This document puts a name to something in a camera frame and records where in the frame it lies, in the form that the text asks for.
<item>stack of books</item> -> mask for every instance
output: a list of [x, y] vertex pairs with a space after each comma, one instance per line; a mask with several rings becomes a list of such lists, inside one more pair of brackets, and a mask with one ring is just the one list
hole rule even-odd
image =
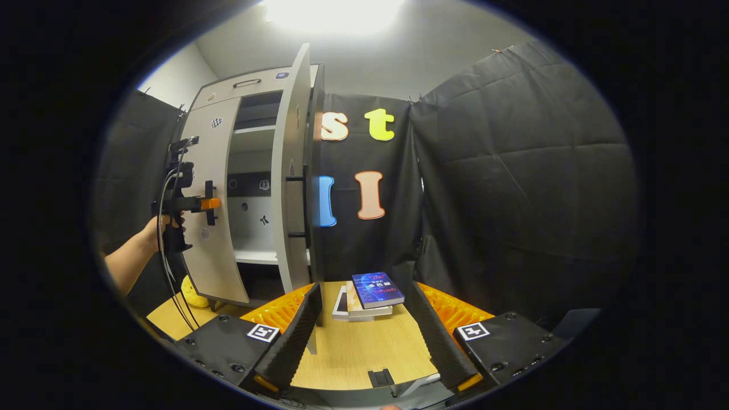
[[405, 301], [385, 272], [352, 275], [340, 288], [332, 311], [335, 320], [370, 322], [375, 316], [392, 314], [392, 306]]

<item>open cabinet door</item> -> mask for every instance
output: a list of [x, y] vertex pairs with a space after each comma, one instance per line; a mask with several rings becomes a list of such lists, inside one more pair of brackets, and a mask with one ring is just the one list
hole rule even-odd
[[220, 101], [190, 112], [182, 138], [200, 136], [196, 145], [187, 148], [184, 162], [194, 164], [192, 185], [185, 196], [205, 196], [205, 182], [212, 181], [213, 197], [221, 205], [215, 209], [215, 225], [208, 225], [205, 212], [186, 212], [185, 241], [192, 248], [183, 252], [195, 291], [202, 296], [233, 303], [250, 302], [235, 263], [233, 243], [227, 217], [227, 158], [233, 124], [240, 98]]
[[311, 93], [310, 76], [309, 44], [304, 44], [294, 60], [281, 97], [271, 157], [273, 241], [281, 282], [287, 293], [311, 283], [306, 260], [306, 238], [303, 235], [303, 158], [306, 113]]

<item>cabinet drawer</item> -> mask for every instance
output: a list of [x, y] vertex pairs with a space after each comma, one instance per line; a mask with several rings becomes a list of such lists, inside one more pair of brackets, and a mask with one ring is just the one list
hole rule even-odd
[[[312, 85], [316, 79], [318, 67], [317, 64], [311, 64], [310, 80]], [[283, 90], [286, 82], [292, 78], [291, 70], [292, 67], [289, 66], [254, 71], [203, 86], [192, 103], [191, 111], [231, 98]], [[279, 73], [289, 73], [289, 75], [285, 78], [276, 78]]]

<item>table surface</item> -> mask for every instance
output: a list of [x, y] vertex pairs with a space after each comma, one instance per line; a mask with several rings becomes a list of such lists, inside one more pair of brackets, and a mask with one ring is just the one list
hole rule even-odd
[[[334, 320], [335, 299], [345, 283], [324, 283], [321, 326], [314, 328], [318, 353], [312, 355], [308, 349], [304, 351], [292, 386], [362, 390], [372, 388], [368, 371], [387, 368], [395, 384], [437, 373], [430, 363], [430, 353], [418, 325], [402, 304], [393, 306], [392, 315], [375, 317], [372, 322]], [[226, 305], [213, 313], [209, 308], [190, 308], [200, 325], [218, 314], [240, 317], [252, 309]], [[191, 333], [171, 299], [156, 308], [147, 319], [175, 340]]]

